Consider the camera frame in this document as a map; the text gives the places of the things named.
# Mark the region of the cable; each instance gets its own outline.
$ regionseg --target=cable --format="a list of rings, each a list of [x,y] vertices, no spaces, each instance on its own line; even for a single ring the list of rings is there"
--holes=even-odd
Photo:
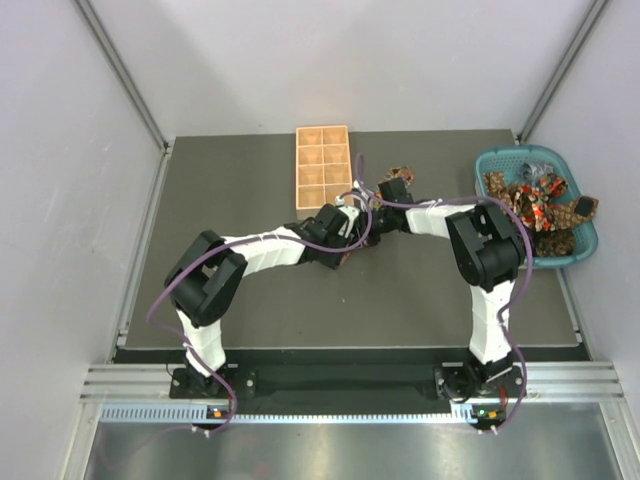
[[[151,305],[151,308],[147,312],[147,318],[146,318],[147,324],[149,324],[152,327],[161,328],[162,330],[165,330],[167,332],[173,333],[178,338],[180,338],[183,341],[184,346],[187,348],[187,350],[189,350],[189,352],[191,352],[191,354],[196,359],[196,361],[198,363],[200,363],[200,365],[202,365],[202,367],[205,370],[207,370],[207,372],[209,372],[209,374],[211,374],[211,376],[218,383],[220,383],[220,385],[222,385],[224,387],[224,389],[227,391],[227,393],[229,394],[229,398],[231,399],[231,409],[230,409],[230,411],[229,411],[229,413],[227,415],[227,418],[225,419],[224,423],[220,424],[218,427],[216,427],[213,430],[209,430],[209,432],[211,434],[219,433],[219,432],[225,430],[226,428],[228,428],[231,420],[233,419],[233,417],[235,416],[235,414],[236,414],[236,412],[238,410],[238,399],[236,397],[236,394],[233,391],[233,388],[231,388],[231,385],[229,385],[226,382],[226,380],[224,378],[222,378],[222,376],[220,376],[215,370],[213,370],[211,367],[209,367],[209,365],[207,365],[206,362],[200,357],[200,355],[198,355],[198,353],[191,347],[189,339],[187,338],[187,336],[181,330],[179,330],[179,329],[177,329],[175,327],[172,327],[170,325],[163,325],[163,324],[157,323],[157,322],[155,322],[153,320],[153,317],[155,316],[156,312],[158,311],[158,308],[160,308],[160,305],[162,304],[162,302],[164,302],[169,297],[171,292],[178,286],[178,284],[180,282],[182,282],[191,272],[193,272],[196,268],[198,268],[200,265],[202,265],[204,262],[206,262],[211,257],[214,257],[215,255],[218,255],[220,252],[223,252],[223,251],[225,251],[225,250],[227,250],[229,248],[237,247],[237,246],[240,246],[240,245],[248,245],[250,243],[255,243],[255,242],[262,242],[264,240],[287,240],[287,241],[291,241],[291,242],[302,244],[305,247],[313,248],[315,250],[319,250],[319,251],[325,252],[325,253],[347,253],[347,252],[350,252],[352,250],[356,250],[356,249],[360,248],[360,246],[362,246],[364,244],[367,236],[369,235],[369,232],[371,231],[371,226],[373,225],[373,213],[371,211],[371,207],[369,206],[369,202],[367,202],[367,200],[362,195],[360,195],[358,192],[345,192],[340,196],[340,198],[344,198],[346,196],[353,196],[353,197],[356,197],[358,200],[360,200],[360,202],[362,203],[362,207],[364,208],[364,210],[367,213],[367,226],[364,229],[364,232],[363,232],[362,236],[353,245],[350,245],[350,246],[344,247],[344,248],[329,248],[329,247],[324,247],[322,245],[316,245],[315,243],[308,242],[308,241],[303,240],[301,238],[289,237],[289,236],[286,236],[286,235],[276,235],[276,234],[258,235],[258,236],[255,236],[255,237],[243,238],[243,239],[240,239],[240,240],[236,240],[234,242],[225,243],[225,244],[220,245],[219,247],[216,247],[216,248],[210,250],[209,252],[205,253],[204,255],[202,255],[201,257],[196,259],[191,265],[189,265],[187,268],[185,268],[184,271],[182,271],[179,275],[177,275],[176,278],[174,278],[173,281],[162,291],[162,293],[160,293],[158,298],[155,300],[155,302],[153,302],[153,304]],[[123,465],[124,463],[126,463],[133,455],[135,455],[137,452],[142,450],[148,444],[153,442],[158,437],[161,437],[165,433],[172,432],[172,431],[175,431],[175,430],[187,430],[187,429],[192,429],[192,426],[174,425],[174,426],[168,427],[168,428],[166,428],[164,430],[161,430],[160,432],[156,433],[155,435],[149,437],[147,440],[145,440],[145,441],[141,442],[140,444],[136,445],[133,448],[132,452],[127,457],[125,457],[124,459],[121,459],[120,461],[118,461],[116,463],[111,463],[106,458],[106,455],[104,453],[104,442],[102,441],[102,438],[101,438],[100,439],[100,445],[99,445],[100,459],[101,459],[103,465],[105,466],[105,468],[107,468],[108,470],[113,470],[113,469],[118,468],[119,466]]]
[[[373,198],[373,197],[375,197],[375,194],[371,190],[368,190],[366,188],[366,186],[364,185],[364,182],[362,181],[362,172],[361,172],[361,170],[362,170],[363,166],[364,166],[364,156],[361,153],[359,153],[356,156],[356,168],[355,168],[356,181],[358,182],[359,188],[361,188],[367,195],[369,195],[369,197]],[[237,409],[238,409],[238,399],[236,397],[236,394],[233,391],[233,389],[231,388],[231,386],[225,381],[225,379],[222,378],[222,376],[220,376],[215,370],[213,370],[211,367],[209,367],[206,364],[206,362],[200,357],[200,355],[198,355],[198,353],[191,347],[191,344],[189,343],[189,339],[187,338],[186,335],[184,335],[184,333],[181,330],[179,330],[179,329],[177,329],[175,327],[172,327],[170,325],[164,325],[164,324],[157,323],[157,322],[155,322],[153,320],[156,312],[160,308],[160,305],[162,304],[162,302],[164,302],[169,297],[171,292],[178,286],[178,284],[180,284],[180,282],[182,282],[191,272],[193,272],[196,268],[198,268],[201,264],[206,262],[208,259],[214,257],[215,255],[219,254],[220,252],[223,252],[224,250],[227,250],[229,248],[237,247],[237,246],[240,246],[240,245],[248,245],[248,244],[255,243],[255,242],[262,242],[264,240],[287,240],[287,241],[291,241],[291,242],[302,244],[305,247],[313,248],[313,249],[316,249],[316,250],[319,250],[319,251],[325,252],[325,253],[347,253],[347,252],[350,252],[350,251],[358,249],[360,246],[362,246],[365,243],[367,237],[369,236],[369,232],[371,231],[371,227],[372,227],[372,224],[373,224],[373,214],[372,214],[371,207],[369,205],[368,199],[365,199],[359,193],[353,192],[353,191],[352,192],[345,192],[340,196],[340,198],[344,198],[345,196],[353,196],[353,197],[356,197],[357,199],[359,199],[360,202],[362,203],[363,208],[365,209],[365,211],[367,213],[367,226],[366,226],[362,236],[353,245],[350,245],[350,246],[345,247],[345,248],[328,248],[328,247],[324,247],[324,246],[321,246],[321,245],[316,245],[314,243],[308,242],[308,241],[303,240],[301,238],[289,237],[289,236],[284,236],[284,235],[276,235],[276,234],[266,234],[266,235],[260,235],[260,236],[255,236],[255,237],[243,238],[243,239],[240,239],[240,240],[236,240],[234,242],[225,243],[225,244],[223,244],[223,245],[221,245],[219,247],[216,247],[216,248],[210,250],[209,252],[205,253],[204,255],[202,255],[201,257],[196,259],[186,269],[184,269],[179,275],[177,275],[173,279],[173,281],[162,291],[162,293],[160,293],[158,298],[151,305],[151,308],[149,309],[149,311],[147,313],[147,316],[146,316],[147,324],[152,326],[152,327],[161,328],[161,329],[163,329],[163,330],[165,330],[167,332],[173,333],[178,338],[180,338],[183,341],[184,346],[187,348],[187,350],[189,350],[189,352],[196,359],[196,361],[198,363],[200,363],[200,365],[205,370],[207,370],[207,372],[209,374],[211,374],[211,376],[218,383],[220,383],[220,385],[222,385],[224,387],[224,389],[229,394],[229,397],[231,399],[230,412],[227,415],[227,418],[226,418],[225,422],[220,424],[214,430],[212,430],[211,431],[212,433],[214,433],[214,434],[215,433],[219,433],[219,432],[225,430],[226,428],[228,428],[231,420],[235,416],[235,414],[237,412]],[[507,302],[507,304],[504,305],[498,311],[498,320],[500,321],[500,326],[502,328],[504,336],[507,339],[507,342],[509,343],[511,348],[514,350],[514,352],[518,356],[518,359],[520,360],[520,362],[522,364],[522,377],[523,377],[522,378],[522,388],[520,390],[520,395],[518,396],[516,404],[515,404],[514,408],[511,410],[511,413],[508,415],[508,417],[505,419],[505,421],[502,423],[502,425],[497,429],[497,430],[501,430],[502,428],[506,427],[511,422],[511,419],[513,418],[515,413],[518,411],[518,409],[520,407],[520,404],[522,403],[522,399],[524,398],[524,395],[525,395],[525,392],[526,392],[526,385],[527,385],[527,371],[526,371],[526,365],[525,365],[524,356],[522,355],[522,352],[520,351],[518,346],[511,339],[511,336],[509,335],[509,332],[507,331],[507,329],[506,329],[506,327],[504,325],[503,314],[511,305],[516,303],[522,297],[522,295],[524,294],[525,290],[527,289],[527,287],[529,285],[529,282],[531,280],[531,273],[532,273],[533,253],[532,253],[532,248],[531,248],[529,237],[527,236],[526,230],[524,229],[524,225],[522,225],[522,222],[520,221],[520,219],[511,211],[511,209],[507,205],[505,205],[504,203],[500,202],[499,200],[497,200],[495,198],[492,198],[492,197],[471,196],[471,197],[464,197],[464,198],[459,198],[459,199],[455,199],[455,200],[447,200],[445,202],[442,202],[442,204],[456,205],[456,204],[466,204],[466,203],[471,203],[471,202],[477,202],[477,201],[482,201],[482,200],[493,202],[493,203],[497,204],[503,210],[505,210],[507,212],[507,214],[509,214],[509,216],[514,220],[514,223],[516,224],[516,227],[518,227],[518,229],[520,230],[520,233],[522,235],[522,238],[523,238],[524,244],[525,244],[525,251],[526,251],[526,254],[527,254],[527,272],[526,272],[525,281],[524,281],[522,287],[518,290],[517,294],[514,297],[512,297],[511,300],[509,302]],[[377,197],[376,197],[376,201],[380,202],[381,204],[384,204],[384,205],[388,205],[388,206],[392,206],[392,207],[396,207],[396,208],[405,208],[405,209],[408,209],[408,208],[430,208],[430,207],[434,206],[433,205],[434,202],[427,202],[427,203],[412,205],[412,204],[401,204],[401,203],[388,202],[386,200],[383,200],[383,199],[377,198]],[[151,436],[147,440],[141,442],[140,444],[138,444],[136,447],[134,447],[132,452],[126,458],[120,460],[119,462],[117,462],[115,464],[114,463],[110,463],[106,459],[106,456],[104,455],[104,450],[103,450],[104,449],[104,442],[102,442],[102,439],[101,439],[100,446],[99,446],[100,447],[99,455],[100,455],[100,458],[102,460],[103,465],[107,469],[115,469],[115,468],[123,465],[124,463],[126,463],[138,451],[140,451],[145,446],[147,446],[149,443],[153,442],[155,439],[157,439],[158,437],[164,435],[165,433],[176,431],[176,430],[186,430],[186,429],[191,429],[191,428],[192,428],[191,426],[187,427],[185,425],[174,425],[174,426],[168,427],[168,428],[156,433],[155,435]]]
[[[363,177],[362,169],[364,167],[364,155],[362,153],[358,153],[358,155],[356,155],[355,167],[356,167],[355,168],[356,182],[358,187],[362,191],[364,191],[369,197],[374,197],[375,196],[374,192],[369,190],[365,186],[362,180],[362,177]],[[522,404],[522,400],[524,399],[527,392],[528,376],[527,376],[526,361],[525,361],[524,355],[522,354],[522,351],[520,350],[520,347],[518,347],[518,345],[513,341],[511,334],[507,330],[507,327],[505,326],[505,320],[504,320],[504,313],[509,308],[511,308],[512,305],[520,301],[520,299],[526,292],[527,288],[529,288],[529,283],[531,282],[531,275],[533,273],[533,248],[531,246],[531,239],[529,238],[529,235],[527,235],[526,227],[524,226],[522,221],[518,218],[518,216],[513,212],[513,210],[509,208],[507,204],[505,204],[504,202],[501,202],[497,198],[487,197],[482,195],[473,195],[469,197],[462,197],[462,198],[456,198],[454,200],[445,200],[445,201],[434,200],[431,202],[420,203],[417,205],[408,204],[408,203],[389,202],[387,200],[383,200],[377,197],[375,198],[375,200],[377,202],[382,203],[383,205],[388,205],[390,207],[396,207],[396,208],[404,208],[404,209],[430,208],[430,207],[433,207],[434,202],[439,203],[441,205],[460,205],[460,204],[467,204],[467,203],[476,203],[478,201],[491,202],[498,205],[502,210],[504,210],[506,214],[509,215],[511,220],[513,220],[513,223],[518,229],[520,236],[522,237],[522,242],[524,243],[524,249],[525,249],[525,254],[527,259],[527,270],[524,276],[524,282],[522,283],[522,286],[520,287],[520,289],[517,291],[517,293],[514,296],[511,297],[511,299],[500,310],[498,310],[498,322],[500,323],[500,328],[502,330],[504,338],[507,340],[507,343],[509,344],[511,349],[515,352],[516,356],[518,357],[518,360],[520,361],[521,369],[522,369],[522,385],[520,388],[520,392],[518,394],[518,398],[516,399],[516,403],[511,409],[511,412],[509,413],[505,421],[496,429],[496,433],[502,431],[507,425],[509,425],[512,422],[513,417],[520,410],[520,405]]]

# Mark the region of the plastic basket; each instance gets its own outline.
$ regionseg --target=plastic basket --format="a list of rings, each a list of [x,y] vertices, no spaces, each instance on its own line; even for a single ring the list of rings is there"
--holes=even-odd
[[[520,147],[495,147],[483,152],[476,160],[476,180],[480,193],[487,195],[482,175],[489,172],[504,172],[509,185],[517,178],[518,169],[525,162],[547,162],[553,165],[555,173],[564,177],[569,188],[567,193],[557,199],[558,203],[569,202],[580,196],[580,190],[563,158],[553,150],[539,145]],[[573,229],[576,240],[573,255],[565,257],[534,257],[534,268],[563,268],[581,262],[593,255],[598,247],[598,234],[593,222],[585,222]]]

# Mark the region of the black bracket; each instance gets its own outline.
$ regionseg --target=black bracket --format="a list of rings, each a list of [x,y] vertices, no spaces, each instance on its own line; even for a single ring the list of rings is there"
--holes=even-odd
[[[386,182],[378,184],[380,196],[383,200],[394,203],[413,204],[413,196],[407,191],[404,180],[401,178],[392,178]],[[366,216],[360,216],[361,229],[366,224]],[[380,243],[383,234],[401,231],[410,233],[409,224],[405,211],[399,208],[382,205],[373,211],[373,222],[371,231],[367,237],[367,246],[374,246]]]
[[[186,368],[176,368],[171,375],[169,398],[224,398],[224,388],[218,382],[198,381]]]
[[[340,230],[349,220],[346,214],[331,204],[325,204],[315,217],[309,217],[302,223],[289,223],[285,228],[293,231],[303,240],[329,248],[344,248],[352,241],[353,234],[340,235]],[[305,248],[298,263],[318,262],[326,267],[337,269],[342,264],[344,253],[321,252]]]
[[[500,399],[500,387],[504,387],[510,398],[520,394],[522,370],[513,366],[499,379],[483,383],[469,364],[439,366],[434,369],[436,392],[443,400],[465,403],[469,398]]]
[[[207,252],[225,243],[211,230],[202,232],[191,244],[164,281],[168,286],[176,276]],[[204,268],[215,271],[209,277]],[[247,268],[244,256],[225,250],[191,272],[171,292],[171,302],[191,319],[194,327],[206,327],[221,318],[231,305]]]
[[[500,207],[479,204],[449,215],[446,222],[458,270],[469,285],[491,292],[516,279],[524,246]]]

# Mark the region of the gray wall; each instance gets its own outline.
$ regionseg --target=gray wall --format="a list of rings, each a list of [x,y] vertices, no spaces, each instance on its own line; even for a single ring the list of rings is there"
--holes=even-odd
[[[165,135],[522,127],[591,0],[93,0]]]
[[[600,246],[570,280],[591,346],[614,361],[640,423],[640,3],[616,0],[533,135],[602,202]]]
[[[0,477],[51,479],[159,152],[70,1],[0,6]]]

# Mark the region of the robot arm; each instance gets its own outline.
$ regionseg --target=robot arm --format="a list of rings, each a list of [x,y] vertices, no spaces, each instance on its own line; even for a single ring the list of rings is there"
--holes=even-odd
[[[286,238],[303,239],[330,248],[346,247],[357,240],[352,231],[360,214],[352,206],[327,204],[315,218],[262,233],[258,236],[266,237],[264,240],[229,248],[194,270],[171,293],[171,301],[191,348],[211,369],[218,370],[226,361],[220,324],[242,278],[272,267],[312,261],[338,268],[342,254],[319,252]],[[167,276],[165,286],[211,249],[249,237],[219,237],[212,231],[201,233]],[[213,269],[213,272],[208,275],[206,269]],[[187,363],[202,377],[201,383],[206,383],[211,375],[190,350],[187,351]]]
[[[384,182],[379,187],[382,198],[388,202],[415,203],[402,179]],[[319,252],[277,237],[295,237],[315,245],[341,248],[358,240],[353,232],[362,231],[365,223],[366,216],[361,210],[327,204],[315,218],[263,234],[274,238],[233,247],[216,255],[204,265],[214,269],[211,276],[204,268],[196,269],[171,294],[192,348],[212,369],[217,370],[224,364],[220,322],[244,276],[279,265],[311,261],[336,269],[342,262],[344,254]],[[510,371],[511,347],[497,312],[509,301],[518,266],[524,260],[524,250],[499,207],[430,203],[428,207],[403,210],[382,206],[373,212],[367,244],[377,244],[382,234],[392,231],[450,239],[458,269],[471,288],[473,334],[469,363],[473,384],[486,384]],[[207,251],[235,240],[239,238],[218,237],[211,231],[202,233],[167,277],[165,285]],[[190,352],[187,360],[197,374],[208,379],[209,374]]]

